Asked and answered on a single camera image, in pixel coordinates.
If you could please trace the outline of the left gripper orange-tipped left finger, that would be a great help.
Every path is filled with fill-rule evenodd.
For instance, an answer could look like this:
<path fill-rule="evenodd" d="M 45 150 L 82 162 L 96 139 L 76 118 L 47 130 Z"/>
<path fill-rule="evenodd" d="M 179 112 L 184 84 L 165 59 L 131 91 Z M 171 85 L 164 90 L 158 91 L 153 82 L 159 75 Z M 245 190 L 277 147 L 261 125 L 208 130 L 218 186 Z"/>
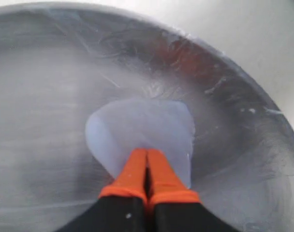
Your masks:
<path fill-rule="evenodd" d="M 95 204 L 59 232 L 145 232 L 147 150 L 135 149 L 120 175 L 105 186 Z"/>

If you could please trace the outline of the left gripper orange-tipped right finger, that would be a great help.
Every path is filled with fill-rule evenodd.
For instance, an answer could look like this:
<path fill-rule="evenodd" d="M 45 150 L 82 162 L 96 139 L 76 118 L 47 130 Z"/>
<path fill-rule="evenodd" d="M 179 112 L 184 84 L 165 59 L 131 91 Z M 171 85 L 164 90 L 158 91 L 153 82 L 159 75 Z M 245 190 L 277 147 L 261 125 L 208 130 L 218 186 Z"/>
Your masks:
<path fill-rule="evenodd" d="M 197 192 L 184 186 L 164 154 L 147 152 L 150 179 L 149 208 L 156 232 L 236 232 L 208 211 Z"/>

